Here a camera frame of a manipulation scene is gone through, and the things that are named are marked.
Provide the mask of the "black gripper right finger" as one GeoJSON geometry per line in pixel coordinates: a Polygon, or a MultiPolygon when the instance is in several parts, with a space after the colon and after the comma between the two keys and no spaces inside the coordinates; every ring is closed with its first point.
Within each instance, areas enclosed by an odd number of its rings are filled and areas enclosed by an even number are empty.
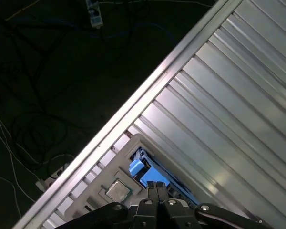
{"type": "Polygon", "coordinates": [[[163,182],[156,183],[160,212],[166,223],[161,228],[170,229],[270,229],[262,220],[248,219],[224,208],[202,203],[191,209],[182,205],[181,199],[168,198],[163,182]]]}

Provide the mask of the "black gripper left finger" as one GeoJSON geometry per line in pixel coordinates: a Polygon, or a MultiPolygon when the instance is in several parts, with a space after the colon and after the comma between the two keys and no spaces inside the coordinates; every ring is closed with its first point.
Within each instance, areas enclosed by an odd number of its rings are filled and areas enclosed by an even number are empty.
{"type": "Polygon", "coordinates": [[[60,229],[155,229],[157,226],[158,191],[156,182],[147,182],[148,198],[138,206],[127,208],[113,202],[73,219],[60,229]]]}

